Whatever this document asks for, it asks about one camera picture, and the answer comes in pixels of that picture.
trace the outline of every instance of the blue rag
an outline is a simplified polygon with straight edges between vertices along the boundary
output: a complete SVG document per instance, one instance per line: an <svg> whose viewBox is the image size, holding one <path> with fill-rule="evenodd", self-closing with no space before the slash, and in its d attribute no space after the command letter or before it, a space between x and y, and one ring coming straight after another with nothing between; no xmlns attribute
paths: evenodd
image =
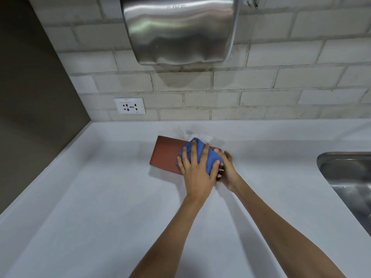
<svg viewBox="0 0 371 278"><path fill-rule="evenodd" d="M189 162L191 162L191 149L192 149L192 141L193 140L195 140L196 143L197 143L197 163L199 164L200 159L201 159L202 150L204 149L205 144L196 137L193 138L190 142L188 142L186 144L185 147L187 148L187 155L188 155ZM180 155L181 158L182 158L182 152L183 152L183 149L181 149L179 151L179 155ZM216 160L219 160L220 163L223 162L223 159L219 157L218 153L209 149L209 154L207 156L207 162L206 162L206 172L207 172L207 174L210 174L211 169L213 167L213 164Z"/></svg>

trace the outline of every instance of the wall socket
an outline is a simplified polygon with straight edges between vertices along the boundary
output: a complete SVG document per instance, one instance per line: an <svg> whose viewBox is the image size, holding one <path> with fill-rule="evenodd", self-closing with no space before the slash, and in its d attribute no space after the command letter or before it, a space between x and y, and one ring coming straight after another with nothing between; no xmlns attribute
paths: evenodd
<svg viewBox="0 0 371 278"><path fill-rule="evenodd" d="M117 112L121 115L145 115L142 98L114 98Z"/></svg>

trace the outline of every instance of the forearm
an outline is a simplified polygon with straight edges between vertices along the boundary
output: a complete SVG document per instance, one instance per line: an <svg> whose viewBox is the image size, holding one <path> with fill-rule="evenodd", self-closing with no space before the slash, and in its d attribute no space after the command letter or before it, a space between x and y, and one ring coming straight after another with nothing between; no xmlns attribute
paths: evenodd
<svg viewBox="0 0 371 278"><path fill-rule="evenodd" d="M266 205L242 178L234 187L288 278L345 278L315 244Z"/></svg>
<svg viewBox="0 0 371 278"><path fill-rule="evenodd" d="M188 233L202 203L185 198L178 212L134 269L130 278L174 277Z"/></svg>

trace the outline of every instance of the dark gray wall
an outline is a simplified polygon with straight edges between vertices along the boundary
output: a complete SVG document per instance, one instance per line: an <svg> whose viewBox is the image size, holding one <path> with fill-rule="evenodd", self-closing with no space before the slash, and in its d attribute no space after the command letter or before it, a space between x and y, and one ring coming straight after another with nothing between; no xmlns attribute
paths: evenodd
<svg viewBox="0 0 371 278"><path fill-rule="evenodd" d="M28 0L0 0L0 213L89 121Z"/></svg>

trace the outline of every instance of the person's left hand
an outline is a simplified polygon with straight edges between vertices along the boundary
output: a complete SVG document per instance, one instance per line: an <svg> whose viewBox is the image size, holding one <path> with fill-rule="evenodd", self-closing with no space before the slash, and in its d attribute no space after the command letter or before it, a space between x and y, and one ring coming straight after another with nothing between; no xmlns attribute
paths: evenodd
<svg viewBox="0 0 371 278"><path fill-rule="evenodd" d="M204 204L209 197L211 190L216 183L216 177L219 172L220 161L216 160L211 169L210 175L206 172L206 162L209 152L207 143L202 150L200 163L197 163L197 146L196 141L192 142L191 162L188 160L187 148L183 148L182 158L178 156L179 168L183 174L185 188L187 189L186 198Z"/></svg>

